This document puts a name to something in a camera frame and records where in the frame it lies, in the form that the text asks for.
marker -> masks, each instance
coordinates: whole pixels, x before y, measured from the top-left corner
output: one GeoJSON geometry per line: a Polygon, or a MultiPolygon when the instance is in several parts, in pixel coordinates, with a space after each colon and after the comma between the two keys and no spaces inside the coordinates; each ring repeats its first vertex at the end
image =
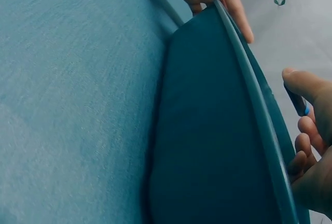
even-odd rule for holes
{"type": "Polygon", "coordinates": [[[298,116],[303,117],[308,115],[310,110],[307,101],[302,96],[290,92],[290,90],[286,87],[285,84],[284,88],[286,89],[286,92],[290,100],[292,101],[298,116]]]}

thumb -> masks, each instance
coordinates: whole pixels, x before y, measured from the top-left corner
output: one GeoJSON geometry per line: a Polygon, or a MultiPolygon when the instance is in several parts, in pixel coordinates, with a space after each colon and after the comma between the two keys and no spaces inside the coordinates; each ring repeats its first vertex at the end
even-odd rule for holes
{"type": "Polygon", "coordinates": [[[330,84],[330,82],[323,80],[313,73],[296,71],[292,68],[284,69],[282,77],[289,90],[303,96],[311,104],[317,98],[320,90],[330,84]]]}

teal cushion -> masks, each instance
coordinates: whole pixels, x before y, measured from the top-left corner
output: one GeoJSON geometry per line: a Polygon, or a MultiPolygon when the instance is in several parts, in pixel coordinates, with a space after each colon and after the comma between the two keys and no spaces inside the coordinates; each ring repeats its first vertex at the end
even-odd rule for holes
{"type": "Polygon", "coordinates": [[[146,223],[149,0],[0,0],[0,223],[146,223]]]}
{"type": "Polygon", "coordinates": [[[157,224],[282,222],[244,79],[213,7],[171,40],[150,202],[157,224]]]}

teal fabric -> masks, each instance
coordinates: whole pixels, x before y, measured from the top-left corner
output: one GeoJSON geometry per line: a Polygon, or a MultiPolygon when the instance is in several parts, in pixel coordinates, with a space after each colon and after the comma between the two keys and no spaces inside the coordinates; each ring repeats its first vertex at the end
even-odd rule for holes
{"type": "Polygon", "coordinates": [[[161,223],[281,223],[232,44],[215,8],[172,37],[150,178],[161,223]]]}
{"type": "Polygon", "coordinates": [[[146,223],[149,0],[0,0],[0,223],[146,223]]]}

